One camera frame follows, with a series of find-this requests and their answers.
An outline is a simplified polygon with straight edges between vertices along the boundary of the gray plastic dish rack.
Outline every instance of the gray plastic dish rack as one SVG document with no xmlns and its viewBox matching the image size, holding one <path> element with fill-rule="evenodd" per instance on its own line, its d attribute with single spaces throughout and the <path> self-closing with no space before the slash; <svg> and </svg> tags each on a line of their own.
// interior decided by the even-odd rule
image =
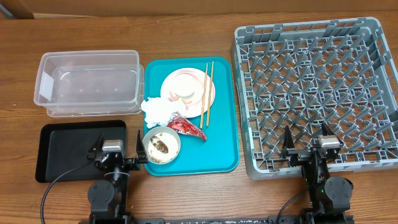
<svg viewBox="0 0 398 224">
<path fill-rule="evenodd" d="M 398 168 L 397 71 L 377 19 L 239 27 L 232 54 L 250 178 L 300 176 L 284 127 L 305 149 L 324 121 L 345 143 L 331 172 Z"/>
</svg>

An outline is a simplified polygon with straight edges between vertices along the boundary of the red wrapper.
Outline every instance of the red wrapper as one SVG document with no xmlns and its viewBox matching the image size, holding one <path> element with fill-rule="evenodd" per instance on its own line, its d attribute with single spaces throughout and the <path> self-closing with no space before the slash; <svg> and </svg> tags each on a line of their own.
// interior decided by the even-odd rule
<svg viewBox="0 0 398 224">
<path fill-rule="evenodd" d="M 206 141 L 207 137 L 205 133 L 198 127 L 192 124 L 187 118 L 184 118 L 178 112 L 174 112 L 170 118 L 170 122 L 167 127 L 172 128 L 174 131 L 180 134 L 186 134 L 202 138 Z"/>
</svg>

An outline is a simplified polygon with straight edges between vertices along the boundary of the teal serving tray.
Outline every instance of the teal serving tray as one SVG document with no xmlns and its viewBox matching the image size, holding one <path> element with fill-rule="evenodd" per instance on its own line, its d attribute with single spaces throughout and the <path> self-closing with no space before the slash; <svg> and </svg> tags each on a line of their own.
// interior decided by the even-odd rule
<svg viewBox="0 0 398 224">
<path fill-rule="evenodd" d="M 239 140 L 236 125 L 235 100 L 232 84 L 231 66 L 222 57 L 180 58 L 154 60 L 146 67 L 144 98 L 160 97 L 160 88 L 167 75 L 180 68 L 197 68 L 209 74 L 214 61 L 213 83 L 216 88 L 215 100 L 210 109 L 210 123 L 206 127 L 206 116 L 202 131 L 207 140 L 179 134 L 181 150 L 168 164 L 158 165 L 149 162 L 145 167 L 156 176 L 206 174 L 229 172 L 239 164 Z M 197 127 L 200 116 L 189 119 Z M 146 123 L 144 133 L 149 131 Z"/>
</svg>

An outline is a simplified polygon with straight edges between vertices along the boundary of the clear plastic container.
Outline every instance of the clear plastic container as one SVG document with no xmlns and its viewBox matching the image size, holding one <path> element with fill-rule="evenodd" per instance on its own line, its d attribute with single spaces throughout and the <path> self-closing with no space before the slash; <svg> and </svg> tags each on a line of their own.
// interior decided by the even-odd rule
<svg viewBox="0 0 398 224">
<path fill-rule="evenodd" d="M 143 92 L 135 50 L 52 52 L 40 62 L 34 102 L 51 117 L 138 114 Z"/>
</svg>

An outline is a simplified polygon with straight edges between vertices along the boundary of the crumpled white napkin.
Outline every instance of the crumpled white napkin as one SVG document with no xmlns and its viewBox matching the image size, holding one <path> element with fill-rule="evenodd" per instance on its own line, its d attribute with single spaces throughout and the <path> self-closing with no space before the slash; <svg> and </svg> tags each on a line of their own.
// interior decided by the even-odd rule
<svg viewBox="0 0 398 224">
<path fill-rule="evenodd" d="M 148 101 L 141 103 L 141 109 L 145 112 L 145 122 L 148 128 L 156 125 L 166 126 L 172 113 L 179 112 L 182 116 L 186 116 L 187 109 L 181 99 L 170 102 L 160 97 L 148 98 Z"/>
</svg>

